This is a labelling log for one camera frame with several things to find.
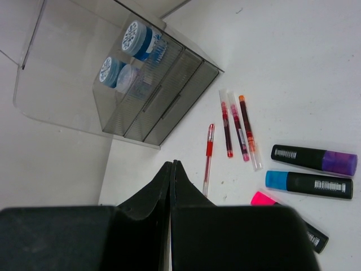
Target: pen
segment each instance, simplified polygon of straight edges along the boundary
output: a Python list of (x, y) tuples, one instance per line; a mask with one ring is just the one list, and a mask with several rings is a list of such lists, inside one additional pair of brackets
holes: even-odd
[(248, 140), (249, 155), (252, 160), (253, 168), (255, 171), (257, 171), (262, 168), (262, 164), (259, 159), (258, 150), (256, 148), (256, 143), (254, 141), (252, 130), (250, 128), (250, 123), (249, 123), (248, 113), (247, 113), (247, 108), (246, 108), (246, 102), (245, 102), (243, 95), (239, 96), (239, 103), (241, 105), (243, 123), (244, 123), (244, 128), (246, 130), (246, 136), (247, 136), (247, 140)]
[(231, 107), (231, 113), (233, 115), (233, 120), (235, 121), (235, 126), (236, 126), (238, 141), (241, 146), (243, 161), (246, 162), (246, 161), (249, 161), (249, 156), (248, 156), (248, 152), (247, 152), (246, 141), (244, 140), (244, 136), (243, 136), (243, 132), (242, 132), (241, 122), (239, 121), (239, 114), (238, 114), (236, 99), (235, 99), (233, 91), (228, 92), (227, 95), (228, 95), (228, 102), (230, 103), (230, 107)]
[(205, 195), (205, 197), (208, 196), (210, 160), (212, 158), (212, 151), (213, 151), (213, 138), (214, 138), (214, 124), (211, 124), (208, 129), (207, 150), (205, 153), (206, 163), (205, 163), (205, 173), (204, 173), (204, 182), (203, 182), (203, 195)]
[(219, 97), (221, 99), (224, 134), (226, 136), (227, 156), (231, 158), (233, 157), (233, 149), (232, 149), (232, 141), (231, 141), (230, 122), (228, 120), (228, 112), (227, 112), (227, 90), (226, 89), (220, 90)]

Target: pink highlighter cap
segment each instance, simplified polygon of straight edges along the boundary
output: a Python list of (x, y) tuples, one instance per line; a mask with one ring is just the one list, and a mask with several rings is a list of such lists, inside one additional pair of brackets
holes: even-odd
[(252, 205), (252, 206), (259, 206), (259, 205), (269, 206), (269, 205), (274, 205), (275, 203), (276, 203), (276, 201), (267, 197), (264, 193), (257, 192), (253, 196), (253, 199), (251, 200), (250, 205)]

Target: white surface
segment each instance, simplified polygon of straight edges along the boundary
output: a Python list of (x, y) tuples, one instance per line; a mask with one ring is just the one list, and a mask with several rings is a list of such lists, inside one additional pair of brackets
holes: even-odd
[[(0, 50), (15, 62), (20, 59), (36, 3), (37, 0), (0, 1)], [(59, 40), (65, 42), (73, 39), (71, 49), (75, 47), (80, 55), (91, 54), (98, 44), (88, 39), (89, 31), (86, 28), (93, 27), (95, 30), (91, 30), (94, 31), (102, 31), (103, 28), (101, 25), (94, 26), (94, 21), (73, 29), (67, 28), (67, 19), (72, 11), (60, 12), (63, 8), (57, 6), (51, 10), (54, 15), (49, 16), (45, 24), (53, 28), (49, 28), (47, 33), (39, 33), (48, 38), (45, 48), (42, 48), (47, 50), (42, 52), (53, 54), (55, 50), (60, 55), (70, 49), (69, 46), (61, 46), (63, 43), (59, 43)], [(110, 35), (103, 31), (103, 36)], [(84, 73), (91, 70), (90, 67), (94, 67), (91, 65), (92, 59), (84, 59), (86, 61), (72, 68)], [(64, 54), (57, 60), (58, 65), (66, 65)], [(0, 53), (0, 209), (10, 206), (97, 204), (111, 140), (42, 124), (22, 115), (12, 104), (16, 70), (16, 64)], [(54, 70), (53, 66), (48, 65), (50, 75), (54, 75)], [(33, 78), (34, 84), (39, 81), (38, 77)], [(72, 88), (67, 83), (69, 78), (63, 80), (63, 91)]]
[[(199, 44), (226, 73), (201, 97), (160, 151), (112, 143), (100, 203), (119, 204), (181, 160), (202, 189), (208, 126), (215, 123), (209, 199), (249, 204), (267, 170), (309, 172), (271, 161), (276, 143), (361, 154), (361, 2), (193, 0), (169, 24)], [(228, 159), (218, 90), (244, 94), (264, 169), (244, 163), (231, 122)], [(269, 191), (329, 235), (323, 270), (359, 270), (361, 171), (352, 201)]]

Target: plastic container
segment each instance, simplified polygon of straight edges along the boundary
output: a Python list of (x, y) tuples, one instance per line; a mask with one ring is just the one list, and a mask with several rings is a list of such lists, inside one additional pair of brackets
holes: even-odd
[[(126, 94), (138, 76), (138, 68), (129, 64), (125, 65), (119, 73), (116, 90), (120, 93)], [(152, 79), (150, 77), (142, 76), (132, 89), (130, 95), (142, 100), (147, 99), (151, 86)]]
[(116, 58), (108, 57), (100, 69), (99, 81), (105, 86), (115, 88), (120, 71), (126, 64)]
[(155, 43), (160, 38), (160, 33), (139, 21), (133, 21), (124, 34), (122, 50), (128, 55), (144, 61), (149, 57)]

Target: white tabletop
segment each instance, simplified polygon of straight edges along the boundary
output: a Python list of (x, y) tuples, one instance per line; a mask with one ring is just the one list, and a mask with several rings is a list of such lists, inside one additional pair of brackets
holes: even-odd
[[(249, 204), (267, 170), (310, 172), (271, 160), (289, 144), (361, 154), (361, 1), (193, 0), (168, 23), (201, 46), (226, 73), (200, 98), (161, 150), (113, 141), (99, 203), (119, 204), (152, 180), (165, 161), (182, 161), (202, 189), (208, 126), (215, 123), (209, 199)], [(244, 94), (264, 169), (226, 155), (218, 90)], [(361, 266), (360, 170), (352, 201), (268, 191), (329, 235), (323, 270)]]

